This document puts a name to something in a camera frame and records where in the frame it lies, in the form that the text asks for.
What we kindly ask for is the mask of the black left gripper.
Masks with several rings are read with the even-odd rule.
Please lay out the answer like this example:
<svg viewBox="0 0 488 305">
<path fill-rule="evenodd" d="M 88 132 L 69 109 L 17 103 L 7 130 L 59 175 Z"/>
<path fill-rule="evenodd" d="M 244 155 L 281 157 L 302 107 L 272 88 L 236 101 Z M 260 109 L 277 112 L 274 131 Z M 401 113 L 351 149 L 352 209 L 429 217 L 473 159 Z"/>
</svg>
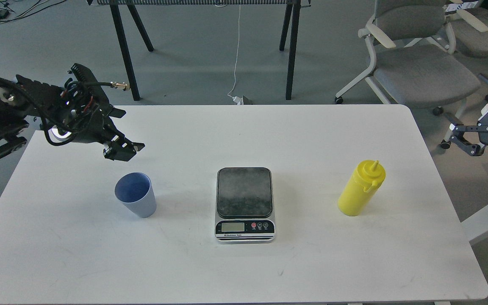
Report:
<svg viewBox="0 0 488 305">
<path fill-rule="evenodd" d="M 83 64 L 73 64 L 64 85 L 56 86 L 16 75 L 16 83 L 35 103 L 33 114 L 43 115 L 47 127 L 59 141 L 103 144 L 103 156 L 112 161 L 129 161 L 145 144 L 131 141 L 112 118 L 122 118 L 103 87 L 127 90 L 126 82 L 100 82 Z"/>
</svg>

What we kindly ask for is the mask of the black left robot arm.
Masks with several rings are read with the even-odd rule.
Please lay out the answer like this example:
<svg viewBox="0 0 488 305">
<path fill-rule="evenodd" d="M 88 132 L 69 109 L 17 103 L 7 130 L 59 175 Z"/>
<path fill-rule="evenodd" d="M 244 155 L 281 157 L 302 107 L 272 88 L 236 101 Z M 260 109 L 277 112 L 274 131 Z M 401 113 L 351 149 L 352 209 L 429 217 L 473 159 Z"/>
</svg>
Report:
<svg viewBox="0 0 488 305">
<path fill-rule="evenodd" d="M 103 87 L 129 90 L 120 82 L 100 82 L 83 64 L 70 68 L 72 75 L 56 86 L 16 75 L 0 77 L 0 159 L 21 149 L 27 139 L 21 132 L 31 125 L 41 130 L 52 146 L 99 143 L 103 156 L 129 161 L 145 145 L 130 141 L 114 124 L 126 112 L 114 107 Z"/>
</svg>

